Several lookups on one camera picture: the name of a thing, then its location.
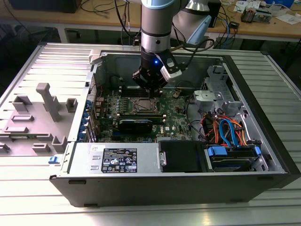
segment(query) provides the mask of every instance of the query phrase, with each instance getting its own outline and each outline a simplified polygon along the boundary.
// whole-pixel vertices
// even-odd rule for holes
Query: warning label
[[[103,173],[136,173],[136,148],[105,148],[103,151]]]

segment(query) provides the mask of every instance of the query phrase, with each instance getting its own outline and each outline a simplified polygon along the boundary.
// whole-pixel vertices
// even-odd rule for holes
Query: wire bundle
[[[248,145],[245,140],[245,131],[236,120],[231,119],[225,115],[215,115],[213,117],[209,114],[204,114],[200,125],[203,126],[204,120],[209,119],[212,121],[213,129],[205,134],[205,139],[208,140],[209,136],[214,132],[214,136],[209,142],[214,142],[215,144],[230,147],[232,144],[227,140],[227,136],[231,134],[233,145],[246,146]],[[224,135],[222,126],[228,124],[229,130]]]
[[[222,24],[222,25],[224,26],[224,28],[225,28],[225,32],[223,33],[221,39],[220,39],[218,42],[216,42],[215,48],[216,48],[218,45],[220,45],[220,48],[225,48],[227,45],[232,44],[232,43],[235,41],[236,34],[237,34],[237,32],[238,32],[238,29],[234,29],[234,28],[233,28],[233,30],[234,30],[234,35],[232,35],[231,37],[229,37],[229,36],[230,36],[230,30],[231,30],[229,24],[230,24],[230,22],[231,22],[231,19],[230,19],[230,17],[226,14],[225,8],[224,8],[223,6],[221,6],[221,8],[223,9],[224,13],[219,12],[219,16],[218,16],[217,18],[220,19],[220,20],[222,20],[222,21],[225,23],[225,25]],[[226,33],[227,33],[227,38],[226,38],[226,40],[225,40],[224,42],[222,42],[222,39],[223,39],[223,37],[225,36]]]

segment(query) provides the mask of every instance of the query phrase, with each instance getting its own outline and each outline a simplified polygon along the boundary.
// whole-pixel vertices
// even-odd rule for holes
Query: computer case
[[[221,5],[222,4],[221,4],[220,0],[209,0],[208,1],[208,7],[210,9],[210,16],[212,18],[209,27],[215,26],[215,22],[217,20]]]
[[[75,13],[81,0],[9,0],[14,9]]]

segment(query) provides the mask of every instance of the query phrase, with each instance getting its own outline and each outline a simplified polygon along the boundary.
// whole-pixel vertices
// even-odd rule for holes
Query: metal work table
[[[42,102],[33,90],[47,81],[59,100],[78,97],[92,49],[105,45],[38,46],[0,98],[0,129],[11,116],[11,101],[26,94]],[[301,92],[277,64],[260,52],[208,50],[230,55],[257,98],[293,160],[301,169]],[[284,189],[262,193],[249,203],[143,207],[76,208],[49,182],[59,166],[47,156],[0,157],[1,225],[292,225],[301,223],[301,180]]]

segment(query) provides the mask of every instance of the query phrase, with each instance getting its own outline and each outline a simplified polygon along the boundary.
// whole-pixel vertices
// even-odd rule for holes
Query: wooden workbench
[[[24,25],[47,26],[55,27],[58,29],[62,42],[68,42],[66,35],[66,28],[75,29],[94,29],[94,30],[120,30],[120,23],[117,18],[115,9],[108,11],[105,18],[95,13],[86,12],[78,9],[76,13],[59,13],[59,12],[41,12],[30,10],[14,10],[11,8],[8,0],[5,0],[11,12],[17,17]],[[94,4],[110,3],[111,0],[94,0]],[[113,3],[108,6],[101,6],[98,9],[108,9],[114,7]],[[92,10],[92,4],[87,2],[84,5],[87,10]],[[240,20],[241,13],[234,13],[234,6],[224,6],[227,15],[232,21],[240,23],[237,38],[245,39],[259,39],[259,40],[283,40],[283,41],[298,41],[301,38],[301,23],[290,25],[276,18],[272,18],[269,24],[265,23],[242,23]],[[122,14],[124,7],[119,7],[120,14]],[[301,6],[294,4],[294,10],[300,10]],[[140,27],[141,8],[140,5],[130,4],[130,19],[131,30],[137,31]],[[0,1],[0,20],[5,24],[18,24],[18,22],[10,15],[4,6],[3,1]],[[217,20],[214,28],[209,28],[207,35],[212,38],[222,36],[225,28],[221,20]]]

